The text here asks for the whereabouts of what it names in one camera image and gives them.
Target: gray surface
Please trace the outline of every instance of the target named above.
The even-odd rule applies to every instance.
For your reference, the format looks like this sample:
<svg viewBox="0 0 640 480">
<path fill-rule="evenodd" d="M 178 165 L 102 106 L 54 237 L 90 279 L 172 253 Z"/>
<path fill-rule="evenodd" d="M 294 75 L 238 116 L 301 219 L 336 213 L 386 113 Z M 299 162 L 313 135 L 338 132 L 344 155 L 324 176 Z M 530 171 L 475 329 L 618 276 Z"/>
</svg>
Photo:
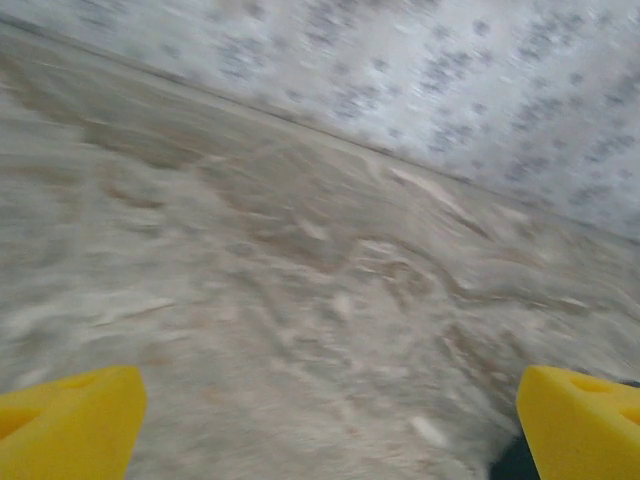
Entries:
<svg viewBox="0 0 640 480">
<path fill-rule="evenodd" d="M 133 479 L 481 479 L 526 365 L 640 378 L 638 252 L 0 27 L 0 389 L 139 365 Z"/>
<path fill-rule="evenodd" d="M 5 0 L 0 12 L 640 240 L 633 0 Z"/>
</svg>

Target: wall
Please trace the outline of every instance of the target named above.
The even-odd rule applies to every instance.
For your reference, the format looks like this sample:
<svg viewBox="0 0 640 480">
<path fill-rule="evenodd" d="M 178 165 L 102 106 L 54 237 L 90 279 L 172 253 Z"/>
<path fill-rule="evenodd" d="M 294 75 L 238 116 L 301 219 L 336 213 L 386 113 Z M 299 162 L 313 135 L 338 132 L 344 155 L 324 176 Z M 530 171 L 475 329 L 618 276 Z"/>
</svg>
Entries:
<svg viewBox="0 0 640 480">
<path fill-rule="evenodd" d="M 5 15 L 640 240 L 630 0 L 5 0 Z"/>
</svg>

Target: dark object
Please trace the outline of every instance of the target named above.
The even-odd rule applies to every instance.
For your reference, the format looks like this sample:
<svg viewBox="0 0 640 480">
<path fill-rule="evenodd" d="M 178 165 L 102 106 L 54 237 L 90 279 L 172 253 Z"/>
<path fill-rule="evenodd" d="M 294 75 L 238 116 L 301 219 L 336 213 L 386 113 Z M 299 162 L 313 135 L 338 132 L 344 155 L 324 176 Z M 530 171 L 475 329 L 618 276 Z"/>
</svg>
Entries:
<svg viewBox="0 0 640 480">
<path fill-rule="evenodd" d="M 623 384 L 640 388 L 640 382 Z M 524 433 L 520 433 L 502 452 L 498 461 L 491 465 L 489 480 L 540 480 Z"/>
</svg>

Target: textured wallpaper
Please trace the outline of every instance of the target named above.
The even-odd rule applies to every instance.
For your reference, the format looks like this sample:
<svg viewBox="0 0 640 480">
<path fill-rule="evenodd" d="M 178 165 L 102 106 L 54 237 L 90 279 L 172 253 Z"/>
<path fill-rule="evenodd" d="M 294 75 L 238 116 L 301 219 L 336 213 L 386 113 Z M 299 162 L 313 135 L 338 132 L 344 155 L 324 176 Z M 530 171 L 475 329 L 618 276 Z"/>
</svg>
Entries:
<svg viewBox="0 0 640 480">
<path fill-rule="evenodd" d="M 640 240 L 635 0 L 4 0 L 0 11 Z"/>
</svg>

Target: speckled wall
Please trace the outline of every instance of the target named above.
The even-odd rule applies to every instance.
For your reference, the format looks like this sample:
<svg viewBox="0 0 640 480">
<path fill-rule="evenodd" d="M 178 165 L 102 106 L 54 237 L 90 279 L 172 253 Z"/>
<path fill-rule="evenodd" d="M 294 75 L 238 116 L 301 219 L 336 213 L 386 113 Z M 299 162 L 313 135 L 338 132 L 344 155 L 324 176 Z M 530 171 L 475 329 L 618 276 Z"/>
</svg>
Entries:
<svg viewBox="0 0 640 480">
<path fill-rule="evenodd" d="M 5 0 L 0 10 L 640 240 L 639 7 Z"/>
</svg>

